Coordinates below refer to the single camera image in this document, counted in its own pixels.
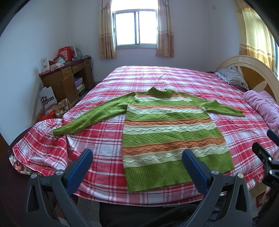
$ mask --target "red box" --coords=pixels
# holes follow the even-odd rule
[[[263,205],[263,196],[264,196],[264,193],[258,195],[256,197],[256,206],[257,208],[261,207]]]
[[[67,62],[71,62],[74,57],[74,53],[70,50],[69,46],[59,49],[59,55]]]

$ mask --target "wooden headboard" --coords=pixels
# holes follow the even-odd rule
[[[279,104],[279,80],[264,63],[253,57],[239,55],[226,60],[217,70],[232,64],[237,67],[239,74],[245,79],[249,89],[256,92],[265,90]]]

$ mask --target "wall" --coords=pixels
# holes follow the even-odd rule
[[[205,2],[209,29],[205,71],[215,71],[224,61],[239,54],[238,20],[233,0]]]
[[[204,70],[207,57],[207,11],[205,0],[172,0],[175,57],[156,57],[155,48],[118,49],[117,58],[99,58],[99,0],[70,0],[70,44],[94,60],[95,81],[103,80],[123,65],[154,65]]]
[[[68,1],[31,0],[0,37],[0,133],[10,144],[42,109],[40,59],[69,44]]]

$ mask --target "bed sheet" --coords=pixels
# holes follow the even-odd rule
[[[207,100],[243,110],[246,117],[209,113],[223,133],[230,148],[235,168],[226,175],[243,173],[249,189],[263,178],[263,165],[252,152],[252,144],[260,142],[271,155],[276,145],[266,136],[269,129],[263,118],[244,100],[243,92],[228,85],[215,74],[195,70],[122,66],[91,90],[68,111],[63,119],[37,123],[14,148],[13,163],[18,172],[25,167],[49,176],[65,169],[85,149],[94,153],[93,163],[76,195],[83,198],[127,205],[176,205],[199,200],[192,182],[152,191],[128,193],[122,165],[121,142],[125,115],[92,125],[85,130],[64,136],[53,136],[54,128],[65,125],[91,108],[131,91],[147,91],[152,86],[188,92]]]

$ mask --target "striped sweater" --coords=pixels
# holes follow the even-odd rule
[[[228,145],[207,111],[245,116],[241,110],[216,100],[152,87],[103,103],[54,129],[53,134],[74,134],[126,113],[122,156],[128,191],[143,191],[191,181],[181,161],[187,148],[210,169],[225,173],[234,168]]]

